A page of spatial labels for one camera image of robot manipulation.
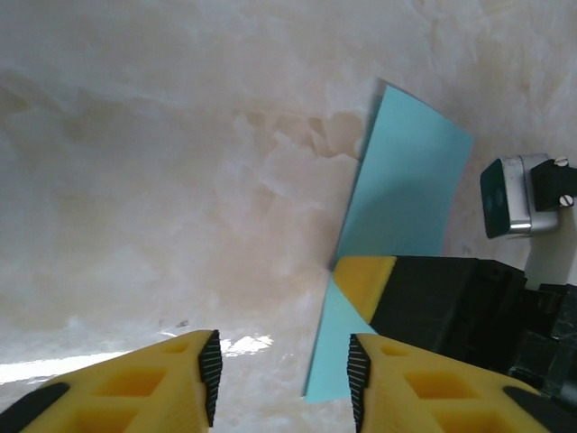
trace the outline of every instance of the marble floor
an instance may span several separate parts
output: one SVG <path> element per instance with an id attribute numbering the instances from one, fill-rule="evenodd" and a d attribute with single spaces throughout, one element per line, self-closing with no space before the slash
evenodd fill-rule
<path id="1" fill-rule="evenodd" d="M 0 4 L 0 407 L 221 329 L 214 432 L 353 431 L 302 391 L 380 79 L 476 137 L 444 243 L 488 241 L 496 156 L 577 159 L 573 0 Z"/>

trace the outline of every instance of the light blue card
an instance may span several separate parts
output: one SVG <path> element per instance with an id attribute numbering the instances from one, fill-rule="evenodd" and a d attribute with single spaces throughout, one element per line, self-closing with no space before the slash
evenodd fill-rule
<path id="1" fill-rule="evenodd" d="M 439 255 L 472 138 L 431 107 L 387 87 L 372 129 L 335 259 Z M 372 333 L 329 281 L 305 400 L 348 398 L 350 334 Z"/>

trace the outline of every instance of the black rubber grip pad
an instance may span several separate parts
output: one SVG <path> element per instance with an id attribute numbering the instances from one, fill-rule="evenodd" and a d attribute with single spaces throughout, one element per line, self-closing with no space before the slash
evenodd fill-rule
<path id="1" fill-rule="evenodd" d="M 223 371 L 223 356 L 220 352 L 220 336 L 218 330 L 214 331 L 206 341 L 198 356 L 198 369 L 200 379 L 206 386 L 206 417 L 208 425 L 213 427 L 216 412 L 216 399 L 218 398 L 218 385 Z"/>
<path id="2" fill-rule="evenodd" d="M 67 383 L 58 382 L 24 395 L 0 413 L 0 433 L 20 433 L 69 389 Z"/>
<path id="3" fill-rule="evenodd" d="M 371 359 L 362 348 L 359 338 L 351 335 L 349 343 L 349 359 L 346 365 L 351 387 L 351 401 L 353 402 L 354 424 L 357 433 L 361 432 L 364 419 L 364 390 L 369 386 L 371 379 Z"/>

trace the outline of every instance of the square cutout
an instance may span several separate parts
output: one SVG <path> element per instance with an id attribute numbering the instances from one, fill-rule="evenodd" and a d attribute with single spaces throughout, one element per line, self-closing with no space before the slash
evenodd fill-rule
<path id="1" fill-rule="evenodd" d="M 437 412 L 436 420 L 445 433 L 514 433 L 516 430 L 498 413 L 491 411 L 452 410 Z"/>
<path id="2" fill-rule="evenodd" d="M 133 418 L 136 410 L 80 410 L 76 416 L 76 422 L 67 433 L 122 433 L 125 431 Z"/>
<path id="3" fill-rule="evenodd" d="M 475 399 L 477 394 L 454 373 L 415 372 L 406 373 L 405 379 L 419 399 Z"/>
<path id="4" fill-rule="evenodd" d="M 408 356 L 408 351 L 400 349 L 393 345 L 384 345 L 380 350 L 386 356 Z"/>
<path id="5" fill-rule="evenodd" d="M 100 387 L 96 395 L 107 397 L 148 397 L 166 372 L 159 368 L 133 368 L 115 374 Z"/>

